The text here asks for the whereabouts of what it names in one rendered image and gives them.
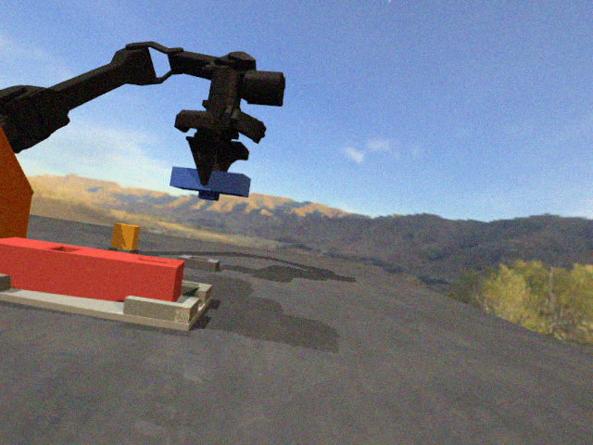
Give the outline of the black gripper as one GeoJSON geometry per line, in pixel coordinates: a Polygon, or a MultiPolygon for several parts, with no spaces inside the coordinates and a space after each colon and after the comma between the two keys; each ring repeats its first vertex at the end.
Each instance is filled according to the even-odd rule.
{"type": "Polygon", "coordinates": [[[208,184],[212,171],[227,172],[238,160],[248,161],[247,147],[238,141],[239,133],[231,127],[222,127],[222,118],[229,103],[235,100],[235,109],[240,103],[230,95],[212,94],[203,100],[207,110],[185,110],[176,115],[174,127],[186,133],[196,129],[194,136],[186,136],[192,152],[199,182],[208,184]]]}

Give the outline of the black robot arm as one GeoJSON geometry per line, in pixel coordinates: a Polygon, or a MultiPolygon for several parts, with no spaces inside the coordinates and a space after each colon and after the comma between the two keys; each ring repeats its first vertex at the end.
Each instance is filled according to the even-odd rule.
{"type": "MultiPolygon", "coordinates": [[[[230,95],[239,103],[242,98],[248,105],[283,105],[283,73],[256,70],[256,59],[244,51],[213,57],[152,41],[125,46],[109,64],[65,82],[47,88],[21,84],[0,90],[0,126],[13,152],[36,146],[68,125],[69,111],[81,104],[124,84],[161,84],[174,74],[211,80],[208,95],[230,95]],[[148,47],[168,55],[171,70],[163,77],[157,77],[148,47]]],[[[263,121],[235,109],[235,100],[229,103],[221,124],[228,129],[231,125],[256,144],[265,136],[263,121]]]]}

